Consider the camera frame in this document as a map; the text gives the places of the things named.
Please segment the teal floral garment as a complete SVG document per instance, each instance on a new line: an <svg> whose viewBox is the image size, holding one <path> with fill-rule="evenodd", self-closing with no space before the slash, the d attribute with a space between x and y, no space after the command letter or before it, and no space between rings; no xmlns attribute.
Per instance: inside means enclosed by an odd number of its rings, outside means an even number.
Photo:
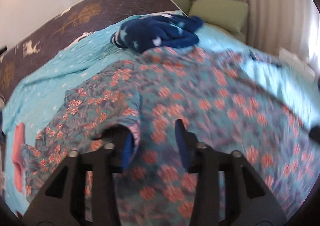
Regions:
<svg viewBox="0 0 320 226"><path fill-rule="evenodd" d="M27 201L69 151L96 151L103 130L120 125L134 139L131 164L114 180L123 225L187 225L197 177L181 165L180 119L213 149L241 151L291 217L319 175L319 146L292 107L250 80L241 67L249 61L278 64L258 52L163 47L68 90L35 144L22 148Z"/></svg>

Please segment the light blue star quilt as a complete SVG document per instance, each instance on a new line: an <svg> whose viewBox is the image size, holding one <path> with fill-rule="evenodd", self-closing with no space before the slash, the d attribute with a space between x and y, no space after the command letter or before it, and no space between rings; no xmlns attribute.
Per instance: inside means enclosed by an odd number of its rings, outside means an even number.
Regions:
<svg viewBox="0 0 320 226"><path fill-rule="evenodd" d="M33 146L37 135L53 119L63 105L65 93L90 79L118 61L133 60L142 54L122 50L110 43L118 25L94 32L70 48L60 51L51 61L23 79L4 108L3 130L7 136L5 200L14 211L25 212L29 201L25 194L25 166L23 164L23 192L16 190L12 148L16 126L24 123L24 144ZM199 45L175 49L189 52L199 47L212 52L260 52L222 33L204 26L198 31ZM292 107L308 130L319 121L319 93L316 86L299 78L286 64L249 61L242 69L250 80L261 86L276 99Z"/></svg>

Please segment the pink folded garment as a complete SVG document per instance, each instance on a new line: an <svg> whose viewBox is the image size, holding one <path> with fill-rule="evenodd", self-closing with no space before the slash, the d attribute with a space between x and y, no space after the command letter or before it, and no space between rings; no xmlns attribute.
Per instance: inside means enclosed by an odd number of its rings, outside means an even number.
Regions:
<svg viewBox="0 0 320 226"><path fill-rule="evenodd" d="M14 132L14 144L12 148L12 163L14 166L14 184L16 190L23 192L23 158L21 147L24 144L24 123L19 123Z"/></svg>

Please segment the dark deer pattern mattress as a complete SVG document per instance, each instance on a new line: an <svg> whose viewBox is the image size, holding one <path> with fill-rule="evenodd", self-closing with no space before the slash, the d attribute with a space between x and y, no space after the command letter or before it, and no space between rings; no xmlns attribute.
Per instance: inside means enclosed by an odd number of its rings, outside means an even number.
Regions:
<svg viewBox="0 0 320 226"><path fill-rule="evenodd" d="M46 22L1 56L1 94L9 98L31 74L84 33L100 31L129 16L176 11L172 0L84 0Z"/></svg>

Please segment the navy star fleece garment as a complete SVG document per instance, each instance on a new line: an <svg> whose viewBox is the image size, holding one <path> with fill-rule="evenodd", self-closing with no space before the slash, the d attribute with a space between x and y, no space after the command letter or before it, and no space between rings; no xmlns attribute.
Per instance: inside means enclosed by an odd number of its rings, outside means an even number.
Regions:
<svg viewBox="0 0 320 226"><path fill-rule="evenodd" d="M196 31L204 21L197 17L160 14L132 19L121 24L110 42L118 48L136 53L156 47L185 48L199 43Z"/></svg>

